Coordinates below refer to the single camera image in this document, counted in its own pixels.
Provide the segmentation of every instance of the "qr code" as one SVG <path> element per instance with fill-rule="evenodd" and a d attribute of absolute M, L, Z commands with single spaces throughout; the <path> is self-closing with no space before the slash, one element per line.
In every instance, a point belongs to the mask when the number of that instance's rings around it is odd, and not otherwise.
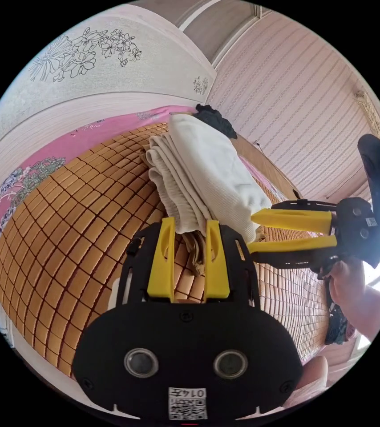
<path fill-rule="evenodd" d="M 377 227 L 377 221 L 375 218 L 366 218 L 368 227 Z"/>
<path fill-rule="evenodd" d="M 208 419 L 206 389 L 169 388 L 169 419 Z"/>

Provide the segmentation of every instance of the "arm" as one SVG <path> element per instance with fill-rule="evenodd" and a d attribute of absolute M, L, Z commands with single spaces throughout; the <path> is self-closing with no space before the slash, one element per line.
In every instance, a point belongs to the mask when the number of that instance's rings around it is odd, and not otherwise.
<path fill-rule="evenodd" d="M 372 342 L 380 331 L 380 291 L 366 286 L 358 301 L 340 307 L 347 320 Z"/>
<path fill-rule="evenodd" d="M 330 274 L 332 300 L 347 320 L 371 342 L 380 331 L 380 291 L 365 285 L 362 261 L 350 258 L 335 264 Z"/>

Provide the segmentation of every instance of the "screw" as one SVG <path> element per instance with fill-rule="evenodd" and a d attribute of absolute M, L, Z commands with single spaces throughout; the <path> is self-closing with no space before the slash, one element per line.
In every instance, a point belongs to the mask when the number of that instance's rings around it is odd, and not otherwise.
<path fill-rule="evenodd" d="M 83 385 L 89 389 L 89 390 L 93 390 L 93 384 L 92 381 L 88 380 L 87 378 L 83 378 Z"/>
<path fill-rule="evenodd" d="M 363 239 L 368 239 L 368 236 L 369 236 L 368 230 L 366 228 L 362 228 L 361 231 L 360 231 L 360 236 Z"/>
<path fill-rule="evenodd" d="M 180 320 L 182 322 L 191 322 L 193 320 L 193 313 L 190 313 L 189 311 L 183 311 L 180 313 Z"/>
<path fill-rule="evenodd" d="M 289 393 L 293 385 L 293 382 L 291 380 L 285 381 L 280 387 L 279 391 L 281 393 Z"/>

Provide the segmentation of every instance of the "bed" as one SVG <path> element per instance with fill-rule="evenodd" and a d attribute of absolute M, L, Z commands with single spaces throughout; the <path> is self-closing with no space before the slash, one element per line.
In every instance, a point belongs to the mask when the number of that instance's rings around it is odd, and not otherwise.
<path fill-rule="evenodd" d="M 138 151 L 166 129 L 125 132 L 61 166 L 18 205 L 0 237 L 0 301 L 26 341 L 68 376 L 82 331 L 107 310 L 127 243 L 165 215 Z M 280 201 L 281 192 L 259 177 L 271 201 Z M 273 241 L 306 237 L 263 231 Z M 322 282 L 308 270 L 256 270 L 262 309 L 289 330 L 305 363 L 323 348 L 328 327 Z M 176 298 L 200 302 L 204 277 L 192 275 L 179 235 L 174 275 Z"/>

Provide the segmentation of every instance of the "folded white cloth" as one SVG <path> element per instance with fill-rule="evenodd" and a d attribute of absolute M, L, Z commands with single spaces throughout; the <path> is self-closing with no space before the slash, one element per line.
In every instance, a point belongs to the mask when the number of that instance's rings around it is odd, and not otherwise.
<path fill-rule="evenodd" d="M 206 235 L 206 220 L 216 219 L 247 243 L 255 240 L 251 215 L 271 202 L 221 132 L 193 116 L 172 115 L 169 132 L 150 137 L 147 161 L 177 233 Z"/>

